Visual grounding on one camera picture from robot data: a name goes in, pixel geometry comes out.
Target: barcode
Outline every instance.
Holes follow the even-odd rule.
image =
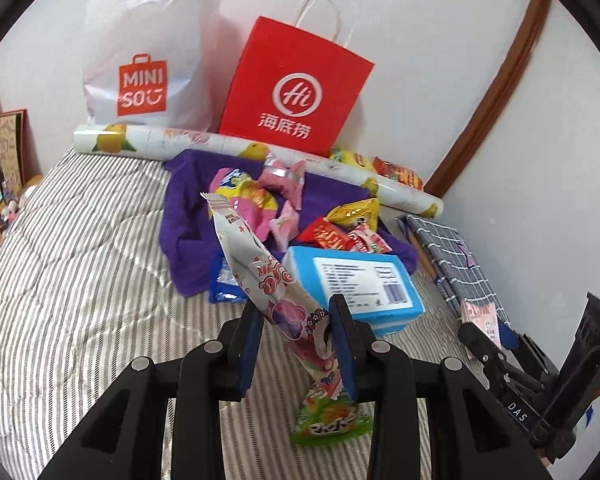
[[[397,285],[397,283],[389,283],[388,285],[383,286],[384,291],[389,298],[389,303],[402,303],[403,301],[407,301],[404,289],[400,285]]]

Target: bolt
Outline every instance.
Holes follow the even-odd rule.
[[[391,345],[387,341],[378,340],[371,343],[371,349],[379,354],[386,354],[391,349]]]
[[[216,339],[207,341],[204,346],[205,352],[208,354],[215,354],[222,350],[222,343]]]
[[[147,357],[136,357],[133,361],[131,361],[131,367],[139,372],[140,370],[145,370],[149,366],[149,359]]]
[[[462,361],[457,357],[447,357],[445,359],[445,368],[452,372],[457,372],[462,369]]]

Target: paper bag handle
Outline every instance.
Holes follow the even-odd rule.
[[[146,58],[146,61],[140,61],[140,62],[142,62],[142,63],[151,63],[151,56],[149,56],[149,54],[136,54],[135,56],[133,56],[131,58],[131,63],[134,64],[134,65],[138,64],[139,63],[139,61],[138,61],[139,57],[145,57]]]
[[[304,1],[302,1],[302,4],[300,5],[300,10],[298,11],[298,16],[296,17],[296,22],[294,23],[294,27],[300,27],[300,24],[302,23],[302,20],[304,19],[304,16],[307,14],[307,12],[309,11],[309,9],[311,9],[311,7],[313,7],[314,3],[317,2],[317,1],[318,0],[304,0]],[[331,0],[327,0],[327,1],[336,10],[336,32],[333,35],[333,38],[331,38],[331,41],[333,41],[333,43],[336,43],[336,40],[338,39],[338,37],[340,35],[340,31],[342,30],[342,20],[340,19],[340,9]],[[351,4],[351,9],[352,9],[352,12],[353,12],[353,23],[351,24],[351,30],[349,32],[349,35],[347,36],[347,39],[342,44],[342,46],[344,48],[346,48],[347,45],[349,44],[349,41],[351,40],[351,37],[353,35],[353,30],[354,30],[354,28],[356,26],[356,6],[353,3],[353,0],[347,0],[347,1]]]

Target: green candy package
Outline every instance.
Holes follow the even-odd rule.
[[[330,399],[316,383],[302,401],[293,444],[326,446],[371,432],[371,417],[342,390]]]

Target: white plastic bag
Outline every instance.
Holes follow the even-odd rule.
[[[90,121],[206,130],[220,0],[90,0],[82,85]]]

